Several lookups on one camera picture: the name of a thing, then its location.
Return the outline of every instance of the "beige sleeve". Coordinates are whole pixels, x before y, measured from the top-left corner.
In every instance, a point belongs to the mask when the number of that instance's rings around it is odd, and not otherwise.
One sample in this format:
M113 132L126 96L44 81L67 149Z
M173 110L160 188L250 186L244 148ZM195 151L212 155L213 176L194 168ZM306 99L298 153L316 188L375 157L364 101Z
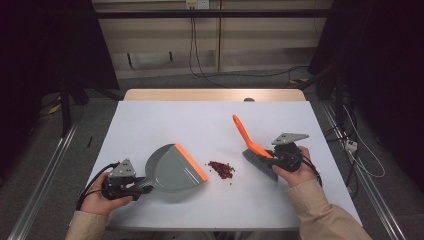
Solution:
M300 218L300 237L307 239L371 239L344 209L329 204L316 180L289 189L289 196Z
M109 217L75 211L71 226L66 234L66 240L97 240L102 239Z

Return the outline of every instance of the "table surface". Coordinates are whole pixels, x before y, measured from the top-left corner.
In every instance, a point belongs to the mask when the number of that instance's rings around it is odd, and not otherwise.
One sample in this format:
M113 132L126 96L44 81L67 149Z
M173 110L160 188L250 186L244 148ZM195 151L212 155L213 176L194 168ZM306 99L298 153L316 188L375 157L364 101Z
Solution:
M265 149L272 149L271 141L283 131L309 134L309 138L297 144L309 148L322 175L329 201L343 207L360 222L309 102L302 98L289 102L271 100L278 96L287 99L286 93L299 94L297 91L238 91L201 90L199 95L199 90L164 90L163 94L157 89L143 90L140 92L144 97L154 93L156 97L158 94L167 95L166 100L172 100L172 92L184 92L179 95L184 99L189 98L187 92L193 92L197 97L196 101L184 101L179 97L181 101L132 101L134 98L128 95L119 103L90 179L107 164L127 157L137 176L143 176L146 161L156 149L169 143L180 143L209 180L181 193L163 193L154 189L137 202L114 211L109 220L110 228L296 229L299 220L286 193L287 183L283 179L273 182L243 158L241 153L246 146L232 122L232 114L240 117L252 140ZM267 92L272 97L266 98ZM209 100L210 94L224 96L217 98L223 101L199 100L205 95ZM242 102L246 97L254 98L256 102ZM236 169L234 177L221 179L207 166L210 161L229 163Z

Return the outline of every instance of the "orange handle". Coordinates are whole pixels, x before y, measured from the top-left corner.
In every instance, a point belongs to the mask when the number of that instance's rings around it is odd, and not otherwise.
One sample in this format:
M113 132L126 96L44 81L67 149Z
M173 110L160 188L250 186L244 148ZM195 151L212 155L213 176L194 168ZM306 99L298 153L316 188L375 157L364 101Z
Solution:
M243 124L241 123L240 119L237 117L237 115L233 115L234 123L236 124L237 129L239 130L241 136L243 137L244 141L246 142L247 147L252 150L252 152L264 156L266 158L272 158L272 156L265 151L263 148L261 148L258 144L254 143L252 140L250 140L249 135L247 135L246 129L244 129Z

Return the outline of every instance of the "hand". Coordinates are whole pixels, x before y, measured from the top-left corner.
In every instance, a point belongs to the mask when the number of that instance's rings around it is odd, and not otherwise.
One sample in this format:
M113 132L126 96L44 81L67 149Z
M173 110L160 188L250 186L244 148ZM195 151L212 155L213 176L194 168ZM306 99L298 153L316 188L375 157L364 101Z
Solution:
M309 159L310 155L309 155L309 150L305 147L302 146L298 146L300 152L302 153L303 156L305 156L303 159L305 161L310 162ZM314 173L314 171L308 167L305 163L302 162L302 164L300 165L300 168L295 171L295 172L288 172L276 165L272 166L272 170L274 170L274 172L276 174L278 174L279 176L281 176L282 178L284 178L287 183L289 184L290 187L294 187L296 185L299 185L301 183L307 182L309 180L315 179L316 175Z
M84 199L84 202L81 206L81 211L94 213L99 215L108 216L112 210L125 206L132 201L131 196L109 200L103 197L102 193L99 191L102 189L102 182L108 176L108 173L103 173L97 178L93 183L91 188L88 190L88 193L93 192Z

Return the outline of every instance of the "red debris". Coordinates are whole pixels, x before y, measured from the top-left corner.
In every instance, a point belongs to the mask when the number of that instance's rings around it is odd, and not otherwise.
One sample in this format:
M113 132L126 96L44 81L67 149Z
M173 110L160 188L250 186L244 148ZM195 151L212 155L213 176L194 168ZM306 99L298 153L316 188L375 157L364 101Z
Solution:
M224 164L220 162L210 161L208 165L211 166L222 179L233 178L233 174L231 173L231 171L235 172L235 170L228 163Z

